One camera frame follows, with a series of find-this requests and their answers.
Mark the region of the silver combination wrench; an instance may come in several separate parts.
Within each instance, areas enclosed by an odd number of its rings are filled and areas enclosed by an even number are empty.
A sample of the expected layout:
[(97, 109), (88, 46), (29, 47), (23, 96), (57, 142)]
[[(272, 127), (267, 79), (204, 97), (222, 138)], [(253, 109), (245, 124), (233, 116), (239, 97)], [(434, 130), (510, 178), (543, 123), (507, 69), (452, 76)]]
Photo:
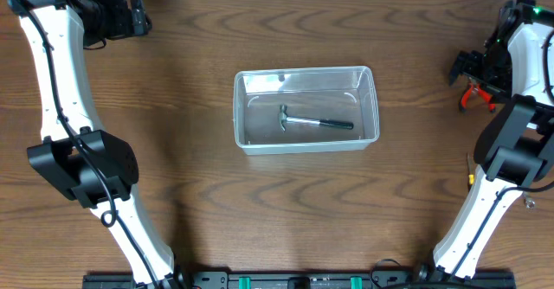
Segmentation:
[(534, 199), (527, 193), (524, 193), (524, 203), (528, 209), (534, 209), (536, 205)]

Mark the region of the clear plastic container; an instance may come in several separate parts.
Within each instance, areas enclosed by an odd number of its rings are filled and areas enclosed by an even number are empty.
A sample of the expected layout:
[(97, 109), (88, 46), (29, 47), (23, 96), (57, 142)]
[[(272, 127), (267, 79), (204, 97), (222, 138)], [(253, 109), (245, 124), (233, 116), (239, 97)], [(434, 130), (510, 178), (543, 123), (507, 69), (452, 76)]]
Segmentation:
[[(352, 130), (278, 122), (287, 115), (352, 122)], [(241, 71), (235, 76), (235, 142), (248, 155), (358, 151), (380, 136), (377, 93), (366, 66)]]

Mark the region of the small black-handled hammer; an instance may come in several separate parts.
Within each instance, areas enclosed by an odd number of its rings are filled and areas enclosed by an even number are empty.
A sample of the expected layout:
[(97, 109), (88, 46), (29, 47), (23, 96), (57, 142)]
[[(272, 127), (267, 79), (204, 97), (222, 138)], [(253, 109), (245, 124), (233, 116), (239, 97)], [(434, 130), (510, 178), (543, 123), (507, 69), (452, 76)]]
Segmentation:
[(344, 122), (344, 121), (337, 121), (337, 120), (330, 120), (330, 119), (309, 119), (309, 118), (288, 116), (286, 105), (280, 105), (279, 107), (278, 122), (283, 132), (286, 130), (286, 124), (325, 126), (325, 127), (338, 128), (338, 129), (344, 129), (344, 130), (352, 130), (354, 128), (354, 124), (352, 122)]

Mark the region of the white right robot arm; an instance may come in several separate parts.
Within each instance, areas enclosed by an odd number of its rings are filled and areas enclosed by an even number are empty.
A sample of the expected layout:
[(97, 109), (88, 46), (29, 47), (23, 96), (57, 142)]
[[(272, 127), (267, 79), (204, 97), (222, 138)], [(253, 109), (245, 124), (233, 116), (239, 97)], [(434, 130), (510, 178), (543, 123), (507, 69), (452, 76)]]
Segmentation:
[(473, 151), (474, 181), (453, 226), (420, 279), (444, 284), (473, 279), (485, 245), (509, 207), (535, 192), (553, 167), (553, 13), (536, 0), (510, 0), (499, 10), (484, 52), (461, 51), (448, 81), (469, 79), (494, 108)]

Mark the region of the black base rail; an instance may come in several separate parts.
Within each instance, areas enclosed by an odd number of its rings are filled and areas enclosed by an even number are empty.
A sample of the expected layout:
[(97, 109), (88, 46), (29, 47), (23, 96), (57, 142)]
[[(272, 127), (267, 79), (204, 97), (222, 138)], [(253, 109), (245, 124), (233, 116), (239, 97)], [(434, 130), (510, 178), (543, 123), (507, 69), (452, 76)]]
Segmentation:
[(226, 273), (199, 272), (168, 276), (156, 285), (137, 283), (129, 274), (85, 275), (82, 286), (100, 288), (199, 289), (368, 289), (368, 288), (509, 288), (516, 289), (511, 272), (479, 272), (471, 279), (416, 279), (405, 269), (377, 269), (369, 273)]

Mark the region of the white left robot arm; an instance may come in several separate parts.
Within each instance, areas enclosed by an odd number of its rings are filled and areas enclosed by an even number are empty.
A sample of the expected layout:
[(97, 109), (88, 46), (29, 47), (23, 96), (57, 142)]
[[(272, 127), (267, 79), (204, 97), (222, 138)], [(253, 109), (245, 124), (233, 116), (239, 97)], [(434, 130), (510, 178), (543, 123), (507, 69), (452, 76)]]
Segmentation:
[(84, 58), (109, 41), (147, 35), (152, 22), (143, 0), (7, 3), (28, 39), (41, 95), (41, 141), (27, 150), (31, 167), (112, 234), (131, 266), (130, 287), (189, 287), (139, 197), (132, 147), (100, 120)]

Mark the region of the black yellow screwdriver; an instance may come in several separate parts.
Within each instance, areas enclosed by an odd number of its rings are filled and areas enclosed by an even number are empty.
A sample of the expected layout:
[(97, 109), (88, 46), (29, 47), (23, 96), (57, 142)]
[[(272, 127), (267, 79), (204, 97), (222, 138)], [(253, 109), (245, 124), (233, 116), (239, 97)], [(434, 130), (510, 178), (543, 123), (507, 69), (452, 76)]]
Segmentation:
[(475, 176), (474, 176), (474, 162), (473, 157), (468, 153), (467, 154), (467, 187), (471, 189), (474, 184)]

